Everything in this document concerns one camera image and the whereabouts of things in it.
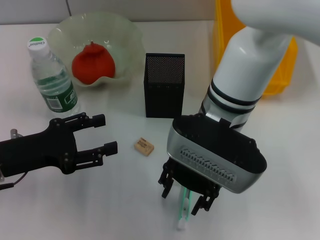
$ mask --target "water bottle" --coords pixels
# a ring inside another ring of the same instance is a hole
[[[34,83],[48,108],[57,118],[66,118],[80,111],[80,104],[65,65],[55,56],[44,37],[34,37],[27,43],[32,58]]]

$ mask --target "table surface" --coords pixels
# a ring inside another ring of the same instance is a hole
[[[213,22],[137,25],[147,52],[185,54],[183,114],[197,113],[213,76]],[[26,42],[47,36],[54,26],[0,26],[0,141],[9,139],[12,128],[22,135],[41,132],[53,118],[33,84]],[[319,239],[320,48],[297,41],[291,86],[262,99],[242,131],[268,162],[250,189],[222,189],[209,212],[199,210],[185,231],[176,231],[180,188],[172,187],[164,200],[158,184],[172,119],[145,118],[141,71],[130,86],[76,88],[89,116],[106,116],[105,127],[75,134],[79,150],[117,141],[119,153],[105,157],[102,167],[71,175],[55,167],[32,171],[15,188],[1,191],[1,239]],[[140,137],[155,146],[149,157],[134,150]]]

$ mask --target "bowl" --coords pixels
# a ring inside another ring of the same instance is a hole
[[[50,31],[47,41],[51,51],[66,66],[72,81],[82,87],[126,83],[135,71],[143,67],[146,57],[138,27],[128,19],[109,12],[71,16]],[[109,51],[115,63],[115,75],[113,78],[103,76],[92,84],[84,84],[73,76],[72,61],[91,41]]]

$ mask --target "yellow bin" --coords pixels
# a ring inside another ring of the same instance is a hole
[[[245,27],[234,14],[231,0],[215,0],[215,15],[217,21],[213,26],[214,71],[217,70],[231,37]],[[298,45],[295,38],[292,38],[282,62],[263,93],[264,96],[280,94],[290,84],[297,54]]]

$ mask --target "bottle cap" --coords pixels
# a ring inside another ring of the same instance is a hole
[[[43,59],[50,53],[48,42],[44,37],[38,36],[30,39],[27,48],[33,59]]]

